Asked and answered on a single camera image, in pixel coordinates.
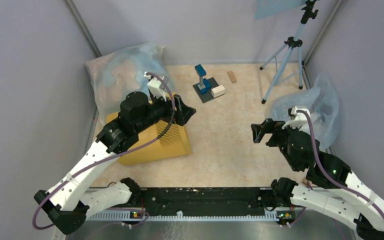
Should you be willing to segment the yellow plastic trash bin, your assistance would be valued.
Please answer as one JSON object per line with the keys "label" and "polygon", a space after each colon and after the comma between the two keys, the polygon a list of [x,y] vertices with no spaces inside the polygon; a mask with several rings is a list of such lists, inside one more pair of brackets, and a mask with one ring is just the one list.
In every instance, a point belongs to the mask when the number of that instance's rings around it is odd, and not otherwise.
{"label": "yellow plastic trash bin", "polygon": [[[138,135],[138,142],[132,148],[139,147],[163,132],[168,124],[161,120]],[[136,165],[168,158],[180,157],[192,153],[187,130],[184,126],[171,125],[169,130],[156,142],[118,158],[122,165]]]}

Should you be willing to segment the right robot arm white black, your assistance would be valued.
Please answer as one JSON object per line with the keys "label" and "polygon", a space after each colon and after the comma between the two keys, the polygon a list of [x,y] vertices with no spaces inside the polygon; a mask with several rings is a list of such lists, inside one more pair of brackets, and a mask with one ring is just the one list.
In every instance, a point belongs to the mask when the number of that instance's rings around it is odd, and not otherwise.
{"label": "right robot arm white black", "polygon": [[306,172],[312,184],[330,192],[318,193],[282,177],[272,182],[273,200],[279,206],[301,206],[328,216],[356,231],[364,240],[384,240],[384,199],[365,185],[339,157],[319,149],[315,131],[302,130],[308,119],[253,123],[253,141],[277,147],[293,171]]}

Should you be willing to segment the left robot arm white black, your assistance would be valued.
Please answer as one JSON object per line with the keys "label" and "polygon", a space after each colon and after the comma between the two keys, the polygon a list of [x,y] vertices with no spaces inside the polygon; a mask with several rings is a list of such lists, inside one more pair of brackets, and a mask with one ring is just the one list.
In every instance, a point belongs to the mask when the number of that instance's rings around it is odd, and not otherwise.
{"label": "left robot arm white black", "polygon": [[80,161],[55,186],[39,190],[34,199],[51,224],[70,235],[91,216],[116,205],[134,207],[140,202],[140,187],[130,178],[88,193],[97,177],[118,158],[139,150],[139,134],[160,121],[185,125],[196,113],[179,95],[152,100],[140,91],[127,95],[118,116],[107,123]]}

